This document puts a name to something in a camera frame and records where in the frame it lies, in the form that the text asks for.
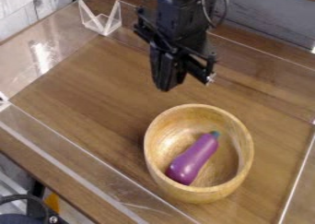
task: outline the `purple eggplant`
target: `purple eggplant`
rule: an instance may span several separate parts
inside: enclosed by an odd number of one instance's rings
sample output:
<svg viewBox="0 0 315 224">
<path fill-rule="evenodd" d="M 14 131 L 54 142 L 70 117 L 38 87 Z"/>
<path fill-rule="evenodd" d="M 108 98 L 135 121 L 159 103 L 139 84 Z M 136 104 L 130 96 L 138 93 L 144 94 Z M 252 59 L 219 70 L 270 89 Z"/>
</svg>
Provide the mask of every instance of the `purple eggplant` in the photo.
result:
<svg viewBox="0 0 315 224">
<path fill-rule="evenodd" d="M 195 144 L 172 160 L 166 170 L 166 176 L 175 182 L 190 185 L 198 173 L 215 153 L 218 144 L 218 132 L 204 134 Z"/>
</svg>

